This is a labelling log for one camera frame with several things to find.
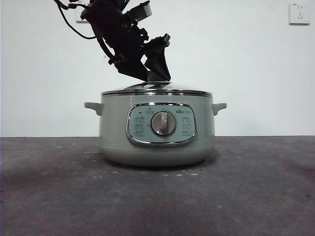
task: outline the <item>cooker base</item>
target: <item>cooker base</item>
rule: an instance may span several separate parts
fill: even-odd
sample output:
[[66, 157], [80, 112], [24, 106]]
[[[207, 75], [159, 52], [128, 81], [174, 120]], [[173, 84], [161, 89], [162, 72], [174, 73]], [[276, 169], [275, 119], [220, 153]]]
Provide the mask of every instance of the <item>cooker base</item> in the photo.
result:
[[213, 153], [214, 147], [184, 151], [123, 151], [102, 147], [108, 160], [130, 166], [172, 167], [201, 162]]

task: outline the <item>robotic arm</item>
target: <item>robotic arm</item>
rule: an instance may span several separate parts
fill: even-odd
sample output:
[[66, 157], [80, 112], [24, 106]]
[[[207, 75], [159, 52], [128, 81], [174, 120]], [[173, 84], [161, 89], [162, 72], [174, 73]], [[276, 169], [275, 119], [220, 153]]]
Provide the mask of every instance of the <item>robotic arm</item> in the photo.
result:
[[[78, 31], [76, 33], [86, 39], [96, 38], [104, 53], [110, 58], [109, 64], [114, 64], [119, 73], [143, 81], [170, 81], [164, 56], [170, 36], [165, 34], [145, 43], [149, 40], [148, 33], [138, 27], [138, 22], [152, 14], [150, 1], [141, 3], [125, 14], [122, 11], [129, 0], [90, 0], [87, 6], [73, 3], [78, 0], [69, 0], [71, 3], [68, 6], [60, 0], [54, 1], [66, 23], [74, 31], [76, 30], [67, 22], [62, 9], [75, 9], [78, 6], [84, 8], [81, 18], [91, 24], [95, 37], [85, 37]], [[114, 49], [114, 55], [107, 45]], [[141, 62], [144, 55], [147, 57], [145, 64]]]

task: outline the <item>silver knob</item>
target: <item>silver knob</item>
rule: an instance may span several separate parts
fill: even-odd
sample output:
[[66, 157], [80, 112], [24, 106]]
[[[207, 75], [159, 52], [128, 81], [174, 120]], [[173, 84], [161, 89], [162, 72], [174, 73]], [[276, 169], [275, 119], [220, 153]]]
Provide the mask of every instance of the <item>silver knob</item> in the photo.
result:
[[175, 119], [168, 112], [159, 112], [151, 120], [153, 131], [160, 136], [167, 136], [175, 129]]

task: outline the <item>pot handle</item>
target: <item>pot handle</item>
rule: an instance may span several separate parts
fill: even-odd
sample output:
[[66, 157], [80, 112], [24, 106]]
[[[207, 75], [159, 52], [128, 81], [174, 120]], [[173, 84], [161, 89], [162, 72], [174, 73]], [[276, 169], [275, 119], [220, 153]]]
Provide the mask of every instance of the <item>pot handle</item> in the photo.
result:
[[93, 109], [96, 111], [96, 114], [101, 116], [103, 113], [103, 104], [101, 103], [95, 103], [95, 102], [85, 102], [84, 103], [85, 108]]
[[212, 111], [213, 115], [217, 115], [219, 110], [225, 109], [227, 107], [226, 103], [218, 103], [218, 104], [212, 104]]

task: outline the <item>control panel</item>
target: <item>control panel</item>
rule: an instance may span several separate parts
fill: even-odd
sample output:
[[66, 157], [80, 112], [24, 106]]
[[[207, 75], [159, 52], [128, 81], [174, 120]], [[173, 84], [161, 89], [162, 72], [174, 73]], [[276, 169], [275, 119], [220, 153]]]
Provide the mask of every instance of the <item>control panel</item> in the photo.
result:
[[129, 111], [126, 124], [128, 139], [140, 146], [182, 146], [191, 142], [196, 132], [193, 109], [177, 103], [135, 105]]

